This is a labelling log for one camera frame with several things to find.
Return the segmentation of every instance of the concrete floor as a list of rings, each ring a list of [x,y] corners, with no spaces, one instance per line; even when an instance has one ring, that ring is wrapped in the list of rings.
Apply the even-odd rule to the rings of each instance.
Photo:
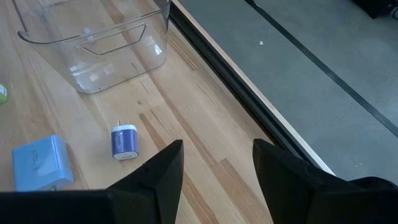
[[[180,2],[337,176],[398,183],[396,136],[244,0]],[[398,124],[398,21],[350,0],[257,3]]]

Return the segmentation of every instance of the clear plastic bin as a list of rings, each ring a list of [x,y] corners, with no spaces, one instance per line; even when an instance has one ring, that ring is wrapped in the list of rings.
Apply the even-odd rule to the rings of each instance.
[[[170,0],[13,0],[18,36],[82,93],[166,60]]]

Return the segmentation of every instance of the black floor line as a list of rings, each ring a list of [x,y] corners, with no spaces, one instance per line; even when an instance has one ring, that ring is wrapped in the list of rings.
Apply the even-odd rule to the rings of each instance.
[[[299,40],[297,40],[290,32],[282,27],[274,18],[272,18],[263,8],[257,5],[253,0],[245,0],[253,7],[265,20],[267,20],[275,29],[277,29],[286,39],[296,46],[307,58],[309,58],[318,68],[328,75],[337,85],[339,85],[347,94],[349,94],[356,102],[358,102],[368,113],[376,118],[384,127],[386,127],[393,135],[398,138],[398,127],[387,119],[380,111],[367,102],[359,93],[342,80],[334,71],[325,65],[317,56],[307,49]]]

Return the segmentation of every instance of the light blue box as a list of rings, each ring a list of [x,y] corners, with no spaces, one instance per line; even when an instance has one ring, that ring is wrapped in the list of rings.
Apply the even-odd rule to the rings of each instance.
[[[62,189],[73,183],[67,146],[49,136],[12,150],[17,191]]]

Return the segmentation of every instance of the wooden workbench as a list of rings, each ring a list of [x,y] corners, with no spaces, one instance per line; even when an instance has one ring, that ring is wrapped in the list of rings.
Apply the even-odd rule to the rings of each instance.
[[[78,94],[29,44],[10,0],[0,0],[0,190],[13,190],[11,151],[51,134],[64,138],[75,183],[103,189],[183,139],[185,172],[177,223],[272,223],[252,163],[266,134],[170,23],[167,62],[94,95]],[[112,158],[110,130],[137,126],[137,159]]]

